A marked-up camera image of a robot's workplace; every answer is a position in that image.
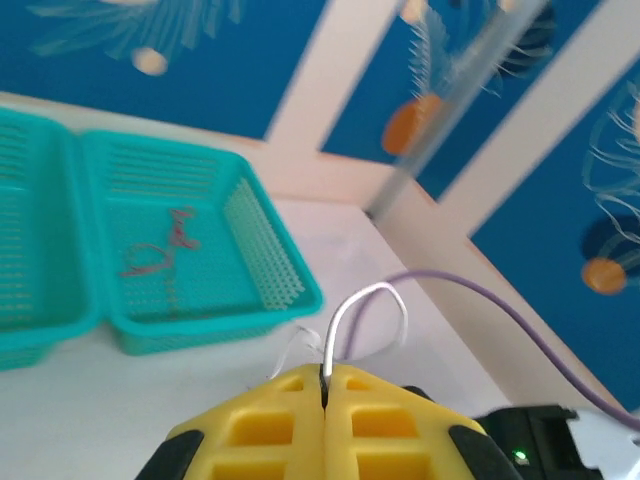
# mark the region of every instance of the white table surface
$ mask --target white table surface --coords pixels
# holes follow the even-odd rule
[[[323,337],[346,296],[403,269],[356,207],[297,201],[278,201],[277,207],[326,297],[320,314],[298,323]],[[469,416],[506,405],[422,289],[407,282],[399,291],[410,313],[409,341],[356,365],[397,384],[417,385]],[[358,337],[358,355],[388,343],[397,317],[392,300],[376,300]],[[130,357],[103,326],[60,345],[36,367],[2,372],[0,475],[133,480],[171,427],[262,383],[291,332],[288,326],[241,343]],[[298,342],[285,369],[310,361],[319,359]]]

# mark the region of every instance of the plastic basket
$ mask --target plastic basket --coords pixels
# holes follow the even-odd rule
[[[0,370],[99,320],[72,135],[0,110]]]
[[[110,132],[82,145],[126,352],[253,337],[320,309],[320,289],[242,157]]]

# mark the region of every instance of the purple cable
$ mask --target purple cable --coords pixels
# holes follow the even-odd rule
[[[398,273],[396,275],[392,275],[386,278],[384,281],[388,282],[392,285],[402,282],[403,280],[410,279],[418,279],[418,278],[438,278],[440,280],[446,280],[449,282],[457,283],[458,285],[462,285],[463,287],[467,287],[473,290],[476,293],[479,293],[483,297],[491,300],[495,305],[501,308],[507,315],[513,318],[520,328],[522,328],[529,338],[533,340],[533,342],[542,350],[542,353],[546,355],[546,357],[553,363],[553,365],[560,371],[560,373],[567,379],[567,381],[575,387],[578,392],[580,392],[587,400],[593,403],[596,407],[602,410],[604,413],[614,418],[618,422],[623,425],[632,428],[636,431],[640,431],[640,419],[634,417],[633,415],[621,410],[619,408],[610,405],[606,400],[600,397],[596,392],[594,392],[588,385],[586,385],[582,380],[578,378],[576,374],[574,374],[569,367],[562,361],[562,359],[552,350],[552,348],[544,341],[544,339],[536,332],[531,325],[524,319],[522,315],[516,312],[513,307],[511,307],[507,302],[498,297],[495,293],[487,290],[484,287],[481,287],[475,282],[471,280],[467,280],[464,277],[459,275],[455,275],[453,273],[443,272],[440,270],[409,270],[403,273]],[[362,303],[358,306],[356,313],[353,317],[353,322],[351,323],[351,328],[347,334],[347,342],[345,347],[345,358],[350,358],[353,353],[353,345],[355,342],[355,337],[358,332],[358,328],[361,325],[362,317],[371,304],[373,299],[382,293],[381,291],[376,291],[372,295],[365,298]]]

